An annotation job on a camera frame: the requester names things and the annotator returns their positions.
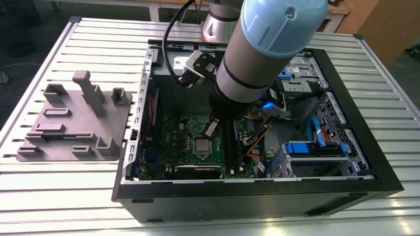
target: motherboard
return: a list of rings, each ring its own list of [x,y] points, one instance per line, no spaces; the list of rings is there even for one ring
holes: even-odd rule
[[[243,156],[241,171],[227,171],[221,134],[217,134],[212,140],[200,134],[208,119],[208,116],[164,117],[159,151],[153,148],[144,150],[144,163],[148,165],[147,176],[143,179],[165,179],[168,173],[176,171],[175,168],[215,168],[220,172],[217,178],[253,178],[252,162],[245,156]],[[245,119],[236,122],[236,128],[241,141],[249,132]]]

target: wooden cabinet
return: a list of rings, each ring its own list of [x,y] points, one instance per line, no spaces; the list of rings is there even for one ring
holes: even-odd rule
[[[343,0],[351,10],[337,33],[363,35],[385,66],[420,36],[420,0]]]

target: label sticker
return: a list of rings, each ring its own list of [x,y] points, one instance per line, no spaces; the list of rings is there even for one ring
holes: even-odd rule
[[[173,70],[183,70],[185,62],[189,57],[175,57],[173,59]]]
[[[260,169],[261,172],[265,171],[265,166],[263,165],[261,162],[257,163],[257,168]]]

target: slotted aluminum surface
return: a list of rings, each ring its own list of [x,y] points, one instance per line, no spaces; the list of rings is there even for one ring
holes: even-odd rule
[[[419,111],[384,67],[352,35],[316,34],[405,191],[332,216],[140,224],[111,202],[117,162],[20,163],[15,159],[45,100],[41,89],[89,70],[103,91],[137,91],[148,39],[167,24],[84,18],[69,23],[0,132],[0,233],[99,235],[417,235],[420,234]],[[171,39],[200,41],[200,27],[175,27]]]

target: blue latch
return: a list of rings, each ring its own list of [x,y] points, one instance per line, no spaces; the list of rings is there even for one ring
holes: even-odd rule
[[[295,153],[309,153],[308,146],[305,143],[292,143]]]
[[[285,148],[287,148],[287,154],[293,153],[293,148],[291,144],[284,144]]]
[[[280,80],[291,80],[292,77],[293,77],[293,75],[289,74],[288,71],[284,69],[284,70],[280,72],[280,74],[279,74],[279,76],[277,76],[277,79],[280,79]]]
[[[343,150],[344,155],[347,155],[348,154],[347,145],[344,143],[341,143],[340,146],[341,146],[341,150]]]

